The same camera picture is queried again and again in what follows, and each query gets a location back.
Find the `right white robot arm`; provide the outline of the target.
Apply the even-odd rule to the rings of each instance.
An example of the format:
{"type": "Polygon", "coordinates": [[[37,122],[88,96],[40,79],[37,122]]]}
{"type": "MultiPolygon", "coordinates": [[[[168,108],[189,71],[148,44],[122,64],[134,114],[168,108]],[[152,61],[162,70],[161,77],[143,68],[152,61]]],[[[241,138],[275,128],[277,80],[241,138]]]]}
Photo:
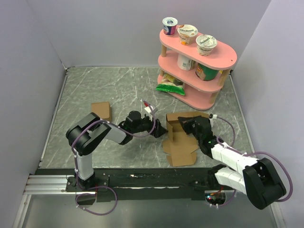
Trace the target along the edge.
{"type": "Polygon", "coordinates": [[[202,153],[221,163],[207,172],[206,183],[210,189],[233,188],[245,194],[258,209],[288,200],[293,184],[286,189],[272,161],[255,158],[255,153],[241,153],[229,146],[213,134],[211,119],[211,116],[178,117],[184,132],[194,136],[202,153]]]}

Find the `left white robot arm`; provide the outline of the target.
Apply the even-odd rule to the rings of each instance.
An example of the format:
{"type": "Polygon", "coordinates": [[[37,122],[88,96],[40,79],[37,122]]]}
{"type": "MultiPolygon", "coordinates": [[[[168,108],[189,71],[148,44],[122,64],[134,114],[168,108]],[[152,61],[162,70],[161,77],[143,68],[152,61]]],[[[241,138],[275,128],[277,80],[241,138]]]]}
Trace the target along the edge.
{"type": "Polygon", "coordinates": [[[159,138],[168,131],[159,119],[138,111],[131,111],[126,119],[115,125],[101,119],[95,113],[89,113],[66,132],[66,138],[71,146],[75,160],[75,175],[78,187],[84,191],[96,185],[93,169],[92,152],[107,139],[119,145],[125,145],[135,137],[136,133],[147,132],[154,138],[159,138]]]}

